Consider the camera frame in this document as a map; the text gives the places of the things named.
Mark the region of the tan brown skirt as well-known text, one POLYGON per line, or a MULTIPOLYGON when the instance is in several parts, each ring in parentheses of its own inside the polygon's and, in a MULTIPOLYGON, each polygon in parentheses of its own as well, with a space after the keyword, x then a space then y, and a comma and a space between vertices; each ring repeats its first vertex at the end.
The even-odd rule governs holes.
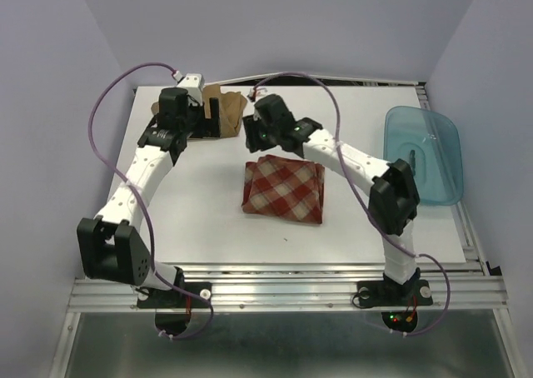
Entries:
MULTIPOLYGON (((210 117, 209 98, 217 97, 220 106, 221 137, 236 137, 241 129, 246 98, 239 92, 223 92, 218 84, 203 88, 204 110, 210 117)), ((161 90, 156 102, 152 104, 152 120, 147 132, 153 137, 168 139, 172 136, 185 137, 186 117, 188 106, 199 105, 189 95, 186 89, 180 87, 165 87, 161 90)))

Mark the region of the red plaid skirt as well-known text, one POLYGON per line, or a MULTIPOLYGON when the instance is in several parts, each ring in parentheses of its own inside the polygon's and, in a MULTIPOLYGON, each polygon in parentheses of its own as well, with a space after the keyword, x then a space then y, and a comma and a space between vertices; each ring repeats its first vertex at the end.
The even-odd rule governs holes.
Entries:
POLYGON ((323 223, 325 167, 274 155, 245 165, 242 211, 312 225, 323 223))

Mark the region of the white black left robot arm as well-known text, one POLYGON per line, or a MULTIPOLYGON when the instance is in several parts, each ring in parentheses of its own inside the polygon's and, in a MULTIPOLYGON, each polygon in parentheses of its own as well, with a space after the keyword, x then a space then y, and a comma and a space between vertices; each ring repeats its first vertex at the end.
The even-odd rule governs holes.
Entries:
POLYGON ((158 187, 200 126, 203 105, 189 89, 165 87, 158 106, 127 172, 115 172, 121 180, 116 191, 95 217, 83 218, 77 226, 82 267, 91 279, 157 290, 166 306, 179 305, 184 296, 209 306, 209 299, 186 290, 180 268, 156 260, 148 213, 158 187))

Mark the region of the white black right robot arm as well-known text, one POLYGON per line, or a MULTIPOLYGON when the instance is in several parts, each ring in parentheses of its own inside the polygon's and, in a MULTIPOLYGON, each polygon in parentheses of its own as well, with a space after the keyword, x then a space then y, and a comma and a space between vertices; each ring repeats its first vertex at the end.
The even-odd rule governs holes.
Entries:
POLYGON ((280 147, 345 177, 356 199, 368 197, 362 208, 382 237, 385 266, 382 279, 358 284, 360 307, 406 304, 420 278, 412 233, 420 197, 409 164, 372 157, 309 117, 295 119, 276 94, 254 107, 242 120, 250 152, 280 147))

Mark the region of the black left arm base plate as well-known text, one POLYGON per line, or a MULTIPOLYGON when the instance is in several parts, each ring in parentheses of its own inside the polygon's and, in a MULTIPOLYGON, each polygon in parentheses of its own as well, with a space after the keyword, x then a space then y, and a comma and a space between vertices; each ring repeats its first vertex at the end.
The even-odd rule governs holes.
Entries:
MULTIPOLYGON (((185 290, 199 296, 201 291, 212 291, 212 284, 209 281, 186 281, 185 290)), ((189 305, 191 308, 208 308, 208 305, 204 301, 198 299, 192 299, 190 302, 187 302, 184 295, 174 290, 163 291, 142 288, 137 291, 136 307, 138 309, 185 309, 186 305, 189 305)))

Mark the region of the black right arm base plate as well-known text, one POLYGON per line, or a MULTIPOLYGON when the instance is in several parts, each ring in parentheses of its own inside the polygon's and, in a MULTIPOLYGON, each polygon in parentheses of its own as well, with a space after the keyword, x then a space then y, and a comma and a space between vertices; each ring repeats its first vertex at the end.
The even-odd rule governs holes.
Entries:
POLYGON ((351 303, 362 309, 373 307, 431 306, 431 289, 426 280, 416 280, 405 285, 394 281, 358 281, 351 303))

